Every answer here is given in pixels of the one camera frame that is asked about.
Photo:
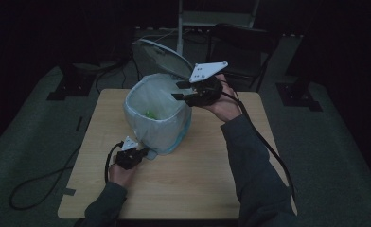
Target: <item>chair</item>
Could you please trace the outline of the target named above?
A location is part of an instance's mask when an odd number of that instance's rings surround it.
[[[229,65],[221,73],[230,78],[250,80],[249,89],[259,78],[258,92],[278,43],[279,38],[265,30],[217,24],[209,31],[206,62],[227,61]]]

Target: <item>white plastic bag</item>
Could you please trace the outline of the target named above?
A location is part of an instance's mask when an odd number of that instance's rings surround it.
[[[191,122],[191,108],[171,94],[180,90],[168,74],[143,77],[129,92],[124,113],[138,141],[150,149],[149,159],[171,153],[186,135]]]

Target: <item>wooden table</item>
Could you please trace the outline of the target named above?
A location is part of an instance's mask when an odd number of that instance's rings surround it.
[[[104,166],[110,149],[127,135],[135,139],[122,109],[130,90],[106,89],[100,94],[79,151],[60,218],[83,218],[84,210],[104,187]],[[256,128],[276,149],[259,94],[239,93]],[[228,164],[219,119],[193,108],[188,134],[171,154],[144,159],[129,188],[120,218],[124,219],[237,219],[239,201]],[[287,184],[283,169],[271,162]]]

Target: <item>person's left hand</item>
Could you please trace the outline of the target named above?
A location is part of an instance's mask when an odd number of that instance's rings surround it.
[[[109,167],[109,182],[117,183],[122,187],[129,187],[131,181],[133,180],[133,176],[138,169],[138,166],[135,166],[132,169],[124,169],[118,164],[113,164]]]

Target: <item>dark background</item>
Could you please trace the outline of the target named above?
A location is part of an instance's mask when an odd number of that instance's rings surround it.
[[[253,1],[185,1],[250,12]],[[176,27],[177,1],[0,0],[0,135],[57,62],[129,56],[133,28]],[[327,87],[371,168],[371,1],[262,0],[255,27],[304,35],[288,74]]]

